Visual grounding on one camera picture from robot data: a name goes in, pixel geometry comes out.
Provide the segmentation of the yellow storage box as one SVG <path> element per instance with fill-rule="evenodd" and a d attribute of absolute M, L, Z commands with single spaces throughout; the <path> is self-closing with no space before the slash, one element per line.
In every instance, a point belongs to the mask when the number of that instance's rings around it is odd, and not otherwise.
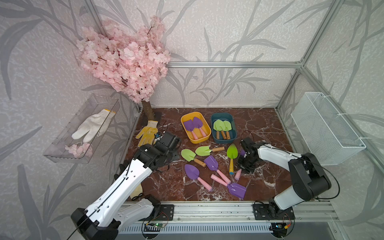
<path fill-rule="evenodd" d="M 203 137 L 200 130 L 195 128 L 194 129 L 194 132 L 195 134 L 198 136 L 198 140 L 194 140 L 193 138 L 193 135 L 191 132 L 187 131 L 185 126 L 184 126 L 184 122 L 185 121 L 188 121 L 188 120 L 193 120 L 194 117 L 197 117 L 199 118 L 202 122 L 203 122 L 203 130 L 206 132 L 207 136 L 206 137 Z M 205 120 L 205 118 L 203 117 L 203 115 L 200 113 L 200 112 L 192 112 L 192 113 L 188 113 L 184 116 L 181 117 L 181 123 L 182 123 L 182 126 L 188 136 L 188 139 L 190 140 L 191 143 L 193 144 L 199 144 L 199 143 L 202 143 L 206 140 L 209 139 L 209 137 L 211 136 L 212 134 L 212 130 L 210 128 L 210 126 L 208 125 L 207 121 Z"/>

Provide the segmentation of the clear acrylic wall shelf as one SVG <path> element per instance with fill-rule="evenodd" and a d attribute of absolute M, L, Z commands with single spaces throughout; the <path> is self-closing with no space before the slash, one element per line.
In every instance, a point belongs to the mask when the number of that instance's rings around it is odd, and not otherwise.
<path fill-rule="evenodd" d="M 43 156 L 54 163 L 87 164 L 120 106 L 116 98 L 91 94 Z"/>

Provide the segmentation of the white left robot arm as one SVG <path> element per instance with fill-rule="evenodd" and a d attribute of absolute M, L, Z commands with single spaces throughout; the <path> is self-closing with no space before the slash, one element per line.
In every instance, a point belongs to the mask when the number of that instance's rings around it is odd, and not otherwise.
<path fill-rule="evenodd" d="M 133 223 L 159 216 L 161 202 L 151 195 L 128 207 L 123 204 L 153 171 L 180 158 L 180 141 L 179 137 L 165 132 L 154 145 L 139 147 L 128 166 L 96 201 L 72 213 L 76 231 L 86 240 L 114 240 Z"/>

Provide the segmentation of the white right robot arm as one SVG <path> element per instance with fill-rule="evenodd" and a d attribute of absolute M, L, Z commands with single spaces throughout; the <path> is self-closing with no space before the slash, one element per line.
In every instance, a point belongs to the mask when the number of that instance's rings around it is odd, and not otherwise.
<path fill-rule="evenodd" d="M 332 187 L 326 169 L 311 153 L 291 153 L 270 144 L 257 144 L 250 138 L 242 139 L 241 146 L 246 154 L 243 160 L 238 160 L 238 165 L 247 172 L 251 172 L 250 167 L 255 163 L 264 161 L 280 166 L 291 175 L 292 185 L 269 200 L 271 215 L 280 214 L 292 206 L 310 201 Z"/>

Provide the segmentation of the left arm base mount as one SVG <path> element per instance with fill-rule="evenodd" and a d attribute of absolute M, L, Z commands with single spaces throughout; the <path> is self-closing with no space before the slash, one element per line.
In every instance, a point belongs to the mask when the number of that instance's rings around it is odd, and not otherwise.
<path fill-rule="evenodd" d="M 152 195 L 143 195 L 139 194 L 136 197 L 132 198 L 132 201 L 139 201 L 141 199 L 148 199 L 154 206 L 153 211 L 151 214 L 144 219 L 140 219 L 140 221 L 172 221 L 174 218 L 174 212 L 175 212 L 175 205 L 173 204 L 164 204 L 160 202 L 157 198 L 153 197 Z"/>

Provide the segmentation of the yellow rubber glove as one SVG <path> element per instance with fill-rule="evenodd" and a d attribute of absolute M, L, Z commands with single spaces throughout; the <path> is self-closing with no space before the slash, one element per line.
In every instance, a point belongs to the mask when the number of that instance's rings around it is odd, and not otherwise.
<path fill-rule="evenodd" d="M 148 121 L 147 125 L 136 135 L 136 139 L 139 140 L 138 147 L 145 144 L 153 144 L 155 134 L 158 133 L 157 124 L 158 121 Z"/>

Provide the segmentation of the white cotton glove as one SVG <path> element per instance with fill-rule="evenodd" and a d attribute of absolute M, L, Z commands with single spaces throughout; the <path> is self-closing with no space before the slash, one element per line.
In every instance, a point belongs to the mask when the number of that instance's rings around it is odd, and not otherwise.
<path fill-rule="evenodd" d="M 116 112 L 106 109 L 91 115 L 72 134 L 72 138 L 74 140 L 83 138 L 83 143 L 89 143 L 94 137 L 100 137 L 108 130 L 115 115 Z"/>

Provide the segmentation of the aluminium front rail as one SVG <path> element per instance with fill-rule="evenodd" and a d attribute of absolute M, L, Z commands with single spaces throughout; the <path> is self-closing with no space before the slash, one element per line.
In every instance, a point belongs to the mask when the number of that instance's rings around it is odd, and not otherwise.
<path fill-rule="evenodd" d="M 175 205 L 174 218 L 166 220 L 170 224 L 192 224 L 192 223 L 310 223 L 310 222 L 339 222 L 333 206 L 329 202 L 305 202 L 293 208 L 296 219 L 293 221 L 255 220 L 253 203 L 244 202 L 163 202 Z M 153 211 L 154 206 L 148 200 L 139 203 L 127 202 L 117 208 L 112 219 L 122 224 L 134 219 L 147 218 Z"/>

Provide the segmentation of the dark teal storage box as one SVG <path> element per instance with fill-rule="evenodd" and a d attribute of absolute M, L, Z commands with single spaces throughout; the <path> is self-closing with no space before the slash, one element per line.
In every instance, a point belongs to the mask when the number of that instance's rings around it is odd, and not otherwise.
<path fill-rule="evenodd" d="M 214 127 L 215 122 L 221 120 L 226 124 L 226 122 L 229 122 L 231 124 L 231 127 L 229 129 L 223 128 L 223 130 L 217 131 L 217 129 Z M 217 144 L 231 144 L 235 141 L 237 138 L 237 130 L 235 125 L 235 119 L 234 117 L 229 113 L 214 113 L 211 116 L 211 123 L 212 123 L 212 133 L 213 133 L 213 140 Z"/>

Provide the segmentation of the pink cherry blossom tree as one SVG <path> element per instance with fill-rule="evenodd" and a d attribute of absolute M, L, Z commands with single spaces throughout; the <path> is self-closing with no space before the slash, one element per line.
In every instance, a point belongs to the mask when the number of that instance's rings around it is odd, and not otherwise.
<path fill-rule="evenodd" d="M 148 120 L 155 120 L 150 97 L 166 77 L 171 54 L 162 38 L 165 25 L 157 16 L 149 26 L 129 35 L 118 23 L 104 23 L 105 35 L 84 27 L 84 39 L 77 41 L 81 67 L 95 78 L 110 84 L 136 104 L 142 104 Z"/>

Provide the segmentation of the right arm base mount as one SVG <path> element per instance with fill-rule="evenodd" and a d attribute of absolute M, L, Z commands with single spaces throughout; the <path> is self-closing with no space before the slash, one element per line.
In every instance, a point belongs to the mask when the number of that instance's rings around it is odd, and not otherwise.
<path fill-rule="evenodd" d="M 253 203 L 253 213 L 255 220 L 260 221 L 293 221 L 296 219 L 292 207 L 281 210 L 273 199 L 269 199 L 268 203 L 255 201 Z"/>

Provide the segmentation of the green square shovel wooden handle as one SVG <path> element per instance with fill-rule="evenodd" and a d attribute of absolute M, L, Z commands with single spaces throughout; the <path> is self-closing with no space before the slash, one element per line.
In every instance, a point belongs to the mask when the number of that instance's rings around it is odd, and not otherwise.
<path fill-rule="evenodd" d="M 220 139 L 220 130 L 219 130 L 219 120 L 216 120 L 214 123 L 213 123 L 213 128 L 214 130 L 216 131 L 216 139 L 219 140 Z"/>

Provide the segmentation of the black and yellow glove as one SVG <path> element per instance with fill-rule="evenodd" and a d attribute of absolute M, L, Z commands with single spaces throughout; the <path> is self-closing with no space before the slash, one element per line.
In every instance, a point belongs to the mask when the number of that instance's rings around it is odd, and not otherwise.
<path fill-rule="evenodd" d="M 115 181 L 121 176 L 126 174 L 126 168 L 129 166 L 128 161 L 124 160 L 122 164 L 119 164 L 119 172 L 114 175 Z M 141 183 L 137 182 L 136 177 L 130 176 L 127 181 L 129 184 L 129 189 L 131 190 L 129 199 L 131 201 L 137 201 L 143 195 L 143 188 Z"/>

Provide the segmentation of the pink blossom sprig on shelf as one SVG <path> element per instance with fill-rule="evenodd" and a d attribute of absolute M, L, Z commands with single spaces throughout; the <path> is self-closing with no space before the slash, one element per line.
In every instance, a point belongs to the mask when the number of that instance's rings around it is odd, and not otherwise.
<path fill-rule="evenodd" d="M 74 158 L 91 157 L 93 155 L 93 148 L 89 143 L 79 142 L 71 146 L 65 146 L 65 150 L 72 154 Z"/>

